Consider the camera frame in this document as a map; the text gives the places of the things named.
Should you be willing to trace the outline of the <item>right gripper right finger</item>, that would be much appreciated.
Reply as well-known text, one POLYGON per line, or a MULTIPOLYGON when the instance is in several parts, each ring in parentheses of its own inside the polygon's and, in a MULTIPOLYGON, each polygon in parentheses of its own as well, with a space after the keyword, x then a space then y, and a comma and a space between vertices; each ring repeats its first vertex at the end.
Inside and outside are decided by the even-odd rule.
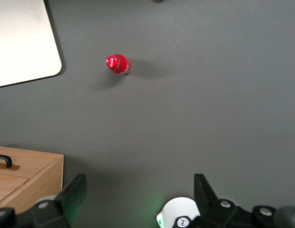
POLYGON ((194 228, 253 228, 252 214, 228 199, 219 199, 204 174, 194 175, 194 201, 200 216, 194 228))

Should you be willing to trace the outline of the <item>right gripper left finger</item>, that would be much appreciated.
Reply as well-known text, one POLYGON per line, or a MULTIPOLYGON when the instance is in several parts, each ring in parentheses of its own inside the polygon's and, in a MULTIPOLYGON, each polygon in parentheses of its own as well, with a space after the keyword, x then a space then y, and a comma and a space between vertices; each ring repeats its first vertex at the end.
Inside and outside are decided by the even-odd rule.
POLYGON ((85 174, 77 174, 53 199, 38 201, 31 211, 34 228, 70 228, 87 198, 85 174))

